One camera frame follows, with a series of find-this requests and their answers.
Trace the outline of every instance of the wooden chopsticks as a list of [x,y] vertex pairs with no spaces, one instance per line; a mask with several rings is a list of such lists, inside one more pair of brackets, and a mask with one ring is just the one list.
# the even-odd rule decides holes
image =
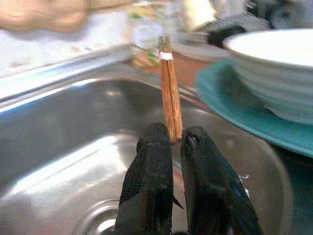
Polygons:
[[159,37],[159,53],[161,64],[161,91],[165,122],[170,142],[175,145],[182,141],[182,119],[178,82],[176,78],[170,38],[165,41]]

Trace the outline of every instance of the stainless steel sink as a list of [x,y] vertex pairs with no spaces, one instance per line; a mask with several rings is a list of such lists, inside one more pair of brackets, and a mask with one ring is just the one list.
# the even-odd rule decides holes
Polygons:
[[[202,126],[244,180],[267,235],[286,234],[292,192],[272,148],[181,89],[184,127]],[[110,234],[138,136],[164,122],[158,77],[125,65],[89,72],[0,104],[0,234]],[[175,197],[185,207],[179,144]],[[187,230],[173,206],[173,231]]]

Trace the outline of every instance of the white bowl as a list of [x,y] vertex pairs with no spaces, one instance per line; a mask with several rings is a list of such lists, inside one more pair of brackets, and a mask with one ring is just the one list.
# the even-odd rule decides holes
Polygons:
[[272,30],[224,41],[238,78],[277,116],[313,124],[313,29]]

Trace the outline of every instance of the bottle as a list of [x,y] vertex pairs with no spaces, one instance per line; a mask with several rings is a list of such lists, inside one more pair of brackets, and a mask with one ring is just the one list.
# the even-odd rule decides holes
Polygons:
[[139,0],[128,10],[133,65],[151,67],[159,64],[158,37],[164,33],[165,12],[164,0]]

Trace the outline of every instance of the blue plate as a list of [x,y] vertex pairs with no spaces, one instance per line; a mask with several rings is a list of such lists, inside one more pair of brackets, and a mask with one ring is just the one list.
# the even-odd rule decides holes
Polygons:
[[197,91],[217,115],[275,145],[313,158],[313,126],[281,119],[236,77],[231,60],[197,74]]

